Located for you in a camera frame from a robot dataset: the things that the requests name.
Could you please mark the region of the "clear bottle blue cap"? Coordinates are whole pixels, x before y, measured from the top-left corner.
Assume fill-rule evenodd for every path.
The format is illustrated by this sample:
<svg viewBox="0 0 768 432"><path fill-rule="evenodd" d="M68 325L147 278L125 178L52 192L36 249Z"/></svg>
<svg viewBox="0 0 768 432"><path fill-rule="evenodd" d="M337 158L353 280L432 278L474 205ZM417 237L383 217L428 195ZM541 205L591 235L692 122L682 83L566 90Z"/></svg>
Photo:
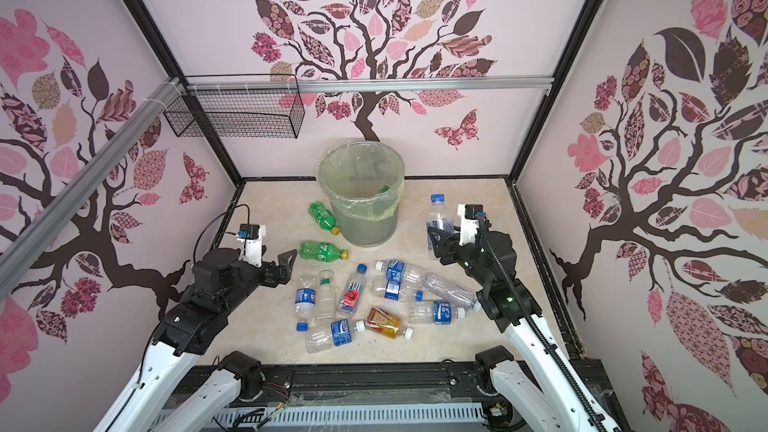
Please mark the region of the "clear bottle blue cap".
<svg viewBox="0 0 768 432"><path fill-rule="evenodd" d="M434 240L439 241L440 235L431 232L430 228L453 233L454 216L451 210L446 206L445 196L442 193L432 194L430 201L431 205L426 214L428 256L430 259L437 259L434 249Z"/></svg>

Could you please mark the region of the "long clear bottle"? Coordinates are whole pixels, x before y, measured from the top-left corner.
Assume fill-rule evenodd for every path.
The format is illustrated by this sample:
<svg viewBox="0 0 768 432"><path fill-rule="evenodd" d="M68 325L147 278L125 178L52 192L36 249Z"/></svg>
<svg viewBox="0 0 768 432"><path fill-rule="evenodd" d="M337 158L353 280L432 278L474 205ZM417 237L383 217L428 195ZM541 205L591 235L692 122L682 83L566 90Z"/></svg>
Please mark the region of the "long clear bottle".
<svg viewBox="0 0 768 432"><path fill-rule="evenodd" d="M475 292L472 292L441 275L427 273L424 276L422 287L426 291L447 300L457 307L474 311L478 311L482 308Z"/></svg>

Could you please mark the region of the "green bottle bin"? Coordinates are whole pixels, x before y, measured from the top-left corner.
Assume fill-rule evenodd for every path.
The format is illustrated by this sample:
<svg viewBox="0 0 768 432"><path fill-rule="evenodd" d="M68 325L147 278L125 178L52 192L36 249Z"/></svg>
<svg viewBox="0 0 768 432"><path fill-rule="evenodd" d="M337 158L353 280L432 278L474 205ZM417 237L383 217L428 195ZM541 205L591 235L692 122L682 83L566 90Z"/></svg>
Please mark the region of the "green bottle bin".
<svg viewBox="0 0 768 432"><path fill-rule="evenodd" d="M330 232L334 236L338 236L341 233L337 219L322 202L312 202L308 207L308 212L323 230Z"/></svg>

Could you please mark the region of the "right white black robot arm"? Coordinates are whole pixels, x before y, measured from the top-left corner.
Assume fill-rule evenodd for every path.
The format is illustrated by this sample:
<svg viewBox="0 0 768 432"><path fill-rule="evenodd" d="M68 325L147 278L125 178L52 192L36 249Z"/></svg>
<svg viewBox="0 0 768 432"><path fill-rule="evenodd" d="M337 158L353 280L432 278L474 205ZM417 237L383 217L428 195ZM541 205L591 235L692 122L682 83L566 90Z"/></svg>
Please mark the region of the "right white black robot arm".
<svg viewBox="0 0 768 432"><path fill-rule="evenodd" d="M481 366L483 380L532 431L621 431L563 355L541 307L516 277L511 237L482 229L466 243L458 233L428 228L440 263L457 264L481 285L476 297L486 316L522 356L496 347Z"/></svg>

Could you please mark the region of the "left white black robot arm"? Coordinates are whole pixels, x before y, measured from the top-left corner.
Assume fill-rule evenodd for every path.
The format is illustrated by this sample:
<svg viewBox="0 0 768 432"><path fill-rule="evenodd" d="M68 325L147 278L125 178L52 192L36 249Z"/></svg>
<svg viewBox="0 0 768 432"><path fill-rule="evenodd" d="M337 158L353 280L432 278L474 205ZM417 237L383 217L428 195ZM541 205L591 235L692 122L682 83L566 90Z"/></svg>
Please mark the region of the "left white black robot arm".
<svg viewBox="0 0 768 432"><path fill-rule="evenodd" d="M229 315L258 287L286 284L298 255L261 258L260 242L244 250L217 248L192 267L194 282L166 313L145 347L140 366L97 425L99 431L199 431L238 399L263 392L260 362L239 351L226 355L205 382L161 424L155 422L174 390L227 326Z"/></svg>

